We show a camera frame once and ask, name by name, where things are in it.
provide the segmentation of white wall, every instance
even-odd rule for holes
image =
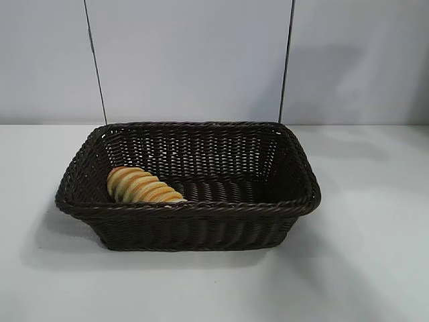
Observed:
[[[102,122],[82,1],[0,1],[0,123]]]
[[[278,116],[284,0],[88,0],[109,121]],[[429,1],[297,0],[285,123],[429,123]],[[82,1],[0,2],[0,123],[102,122]]]
[[[277,119],[288,2],[90,0],[107,117]]]
[[[298,0],[283,121],[429,123],[428,0]]]

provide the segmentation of basket inner wall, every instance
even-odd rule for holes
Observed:
[[[109,126],[91,135],[70,165],[72,198],[110,203],[106,179],[138,166],[190,201],[276,203],[309,193],[300,149],[275,126]]]

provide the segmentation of rectangular basket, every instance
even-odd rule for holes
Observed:
[[[187,203],[114,203],[117,166],[138,166]],[[320,189],[295,135],[278,123],[126,123],[95,129],[56,204],[110,250],[253,250],[280,244]]]

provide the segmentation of bread roll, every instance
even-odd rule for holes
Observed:
[[[119,166],[107,176],[107,191],[122,203],[180,203],[183,196],[158,177],[137,167]]]

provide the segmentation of white surface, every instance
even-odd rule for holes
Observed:
[[[429,127],[292,127],[320,208],[272,250],[178,254],[107,251],[55,210],[92,128],[0,127],[0,321],[429,319]]]
[[[82,1],[0,1],[0,123],[102,122]]]
[[[427,0],[297,1],[283,120],[428,124],[428,14]]]
[[[91,0],[110,121],[278,119],[290,2]]]

